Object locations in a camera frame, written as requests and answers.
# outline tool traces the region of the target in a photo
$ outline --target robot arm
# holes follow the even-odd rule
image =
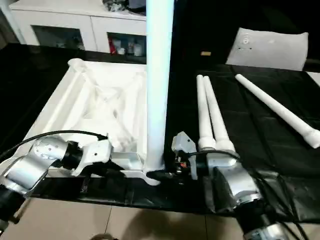
[[[90,174],[105,176],[110,169],[123,170],[111,161],[112,150],[108,139],[83,148],[58,136],[35,140],[29,153],[15,159],[0,176],[0,235],[52,165],[74,169],[71,175],[75,177],[84,169],[89,169]]]
[[[289,240],[235,152],[226,154],[226,151],[215,150],[206,154],[203,161],[196,158],[196,154],[199,156],[196,144],[184,132],[174,137],[171,148],[176,153],[175,171],[150,172],[149,177],[157,180],[202,178],[207,207],[214,213],[234,212],[245,240]]]

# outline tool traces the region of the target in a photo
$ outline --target white pole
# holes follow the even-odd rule
[[[211,117],[212,128],[216,141],[215,148],[218,150],[230,150],[235,152],[235,146],[229,139],[229,135],[224,120],[222,118],[216,95],[212,88],[209,77],[203,77],[203,81]]]
[[[148,172],[163,167],[174,0],[147,0],[146,16]]]
[[[204,77],[202,75],[196,76],[196,91],[198,99],[198,118],[199,118],[199,151],[206,148],[215,148],[216,141],[214,139],[210,115],[206,97],[206,90],[204,86]]]
[[[301,134],[304,140],[314,149],[320,146],[320,131],[312,128],[305,123],[301,118],[296,116],[281,103],[273,99],[267,93],[262,91],[259,87],[254,85],[248,79],[241,74],[237,74],[235,78],[245,86],[250,92],[252,92],[258,99],[264,102],[272,111],[278,114],[283,120],[285,120],[291,127],[293,127],[299,134]]]

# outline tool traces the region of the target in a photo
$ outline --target tile floor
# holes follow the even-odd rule
[[[319,239],[320,225],[304,228],[310,240]],[[119,240],[242,240],[233,218],[36,198],[1,240],[90,240],[104,233]]]

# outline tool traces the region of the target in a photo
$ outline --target black fabric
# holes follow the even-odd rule
[[[166,160],[173,158],[172,138],[180,131],[197,142],[196,76],[209,76],[231,141],[242,161],[256,168],[299,221],[318,223],[320,217],[320,148],[303,138],[234,78],[243,74],[312,127],[320,127],[319,86],[306,72],[246,66],[214,65],[211,70],[180,72],[169,85]],[[288,219],[274,195],[278,213]]]
[[[0,151],[20,142],[36,120],[68,69],[68,60],[138,63],[141,57],[50,47],[9,45],[0,51],[1,140]],[[199,139],[196,75],[208,75],[229,136],[242,160],[254,166],[270,183],[291,213],[301,222],[320,223],[320,150],[302,137],[235,79],[240,73],[272,97],[320,129],[320,88],[305,72],[230,65],[213,65],[195,71],[192,62],[181,64],[170,74],[164,159],[174,161],[173,137],[180,131]],[[47,178],[34,197],[137,208],[205,214],[201,181],[184,185],[163,182],[150,186],[142,179],[93,178],[83,191],[83,178]],[[268,189],[279,220],[288,220]]]

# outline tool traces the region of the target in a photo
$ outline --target white plastic tray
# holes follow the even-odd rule
[[[68,71],[25,139],[56,130],[108,134],[115,152],[138,154],[140,162],[128,169],[141,170],[147,157],[146,65],[78,58],[68,64]],[[80,146],[97,140],[83,134],[62,134],[61,137]],[[32,143],[21,146],[12,158],[27,154]],[[52,167],[48,175],[69,174],[65,169]]]

